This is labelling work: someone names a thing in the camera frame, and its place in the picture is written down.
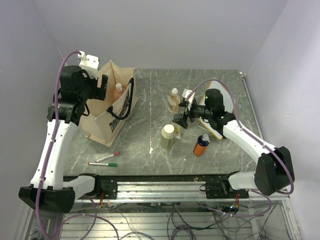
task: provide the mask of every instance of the bottle cap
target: bottle cap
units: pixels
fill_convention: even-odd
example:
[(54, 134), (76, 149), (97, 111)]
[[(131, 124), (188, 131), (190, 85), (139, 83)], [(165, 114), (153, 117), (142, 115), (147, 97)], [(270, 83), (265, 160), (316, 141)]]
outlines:
[(172, 93), (173, 96), (176, 96), (176, 95), (178, 94), (178, 89), (173, 88), (173, 89), (171, 90), (171, 93)]
[(117, 83), (117, 84), (115, 85), (115, 88), (116, 88), (116, 90), (117, 90), (118, 92), (121, 92), (121, 91), (122, 91), (122, 85), (121, 85), (121, 83)]
[(203, 134), (203, 135), (202, 135), (202, 141), (205, 141), (205, 142), (209, 142), (209, 143), (210, 143), (210, 139), (209, 139), (208, 134)]
[(172, 137), (173, 135), (175, 135), (175, 127), (171, 124), (165, 125), (163, 130), (164, 135), (166, 135), (167, 137)]

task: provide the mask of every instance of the marker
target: marker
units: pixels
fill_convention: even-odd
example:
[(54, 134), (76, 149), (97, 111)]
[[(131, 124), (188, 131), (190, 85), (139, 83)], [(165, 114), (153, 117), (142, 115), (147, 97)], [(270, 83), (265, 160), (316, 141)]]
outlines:
[(117, 155), (119, 155), (119, 154), (120, 154), (120, 152), (117, 151), (117, 152), (115, 152), (114, 154), (111, 154), (111, 155), (109, 155), (109, 156), (105, 156), (105, 157), (103, 157), (103, 158), (100, 158), (100, 159), (98, 159), (98, 160), (95, 161), (95, 162), (96, 162), (96, 163), (101, 163), (101, 162), (103, 162), (103, 161), (105, 161), (105, 160), (107, 160), (107, 159), (113, 158), (114, 156), (117, 156)]
[(116, 163), (95, 163), (95, 162), (88, 162), (88, 165), (92, 166), (103, 166), (103, 167), (118, 167)]

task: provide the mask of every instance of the orange bottle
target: orange bottle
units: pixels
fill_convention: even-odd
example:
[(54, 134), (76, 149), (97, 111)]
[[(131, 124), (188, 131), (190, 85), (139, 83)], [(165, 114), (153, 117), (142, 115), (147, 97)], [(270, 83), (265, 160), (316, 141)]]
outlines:
[(126, 91), (126, 87), (123, 87), (121, 83), (117, 83), (115, 85), (115, 89), (113, 90), (113, 100), (116, 102), (119, 98), (121, 98), (122, 94)]
[(198, 157), (202, 156), (205, 153), (209, 143), (210, 143), (210, 139), (209, 139), (208, 134), (203, 134), (203, 135), (199, 136), (198, 140), (194, 146), (194, 149), (193, 149), (194, 155), (196, 155)]

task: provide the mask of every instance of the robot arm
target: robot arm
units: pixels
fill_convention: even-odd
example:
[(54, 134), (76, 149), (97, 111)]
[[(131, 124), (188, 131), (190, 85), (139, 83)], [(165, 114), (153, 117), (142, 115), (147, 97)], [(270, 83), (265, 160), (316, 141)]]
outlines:
[(101, 85), (98, 87), (99, 59), (84, 52), (80, 52), (78, 58), (79, 66), (70, 65), (63, 68), (60, 76), (61, 98), (58, 99), (59, 119), (55, 118), (55, 103), (52, 102), (48, 107), (47, 134), (39, 165), (30, 185), (21, 187), (19, 191), (19, 197), (32, 208), (35, 208), (36, 192), (56, 121), (59, 121), (59, 125), (43, 180), (41, 209), (68, 213), (75, 199), (84, 194), (98, 194), (101, 189), (99, 176), (95, 174), (86, 173), (72, 181), (63, 182), (68, 150), (80, 118), (85, 112), (86, 102), (88, 99), (105, 100), (107, 90), (106, 75), (102, 75), (99, 81)]
[[(258, 189), (264, 195), (269, 196), (290, 184), (284, 169), (268, 149), (272, 150), (282, 160), (289, 170), (293, 181), (295, 180), (289, 150), (284, 146), (275, 147), (256, 136), (246, 127), (242, 126), (241, 128), (236, 120), (236, 116), (233, 113), (225, 111), (223, 95), (218, 89), (208, 89), (205, 91), (205, 105), (198, 105), (194, 99), (194, 95), (187, 101), (186, 98), (190, 93), (190, 90), (184, 92), (182, 103), (179, 105), (184, 108), (184, 111), (181, 114), (175, 114), (173, 122), (186, 129), (188, 128), (188, 118), (191, 122), (196, 118), (208, 121), (214, 130), (218, 131), (224, 138), (235, 142), (257, 164), (255, 171), (231, 174), (228, 177), (228, 184), (232, 189)], [(263, 146), (246, 132), (249, 132), (261, 141)]]

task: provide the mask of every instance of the bottle inside bag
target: bottle inside bag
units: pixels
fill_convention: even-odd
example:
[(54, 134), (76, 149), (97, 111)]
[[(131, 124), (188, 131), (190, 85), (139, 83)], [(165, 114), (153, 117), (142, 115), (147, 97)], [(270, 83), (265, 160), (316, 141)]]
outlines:
[(178, 89), (173, 88), (168, 92), (168, 103), (166, 108), (170, 113), (178, 114), (179, 113), (179, 103), (181, 101), (180, 96), (178, 95)]
[(117, 83), (115, 85), (115, 89), (113, 90), (113, 99), (116, 102), (119, 98), (121, 98), (122, 94), (126, 91), (126, 87), (123, 87), (121, 83)]

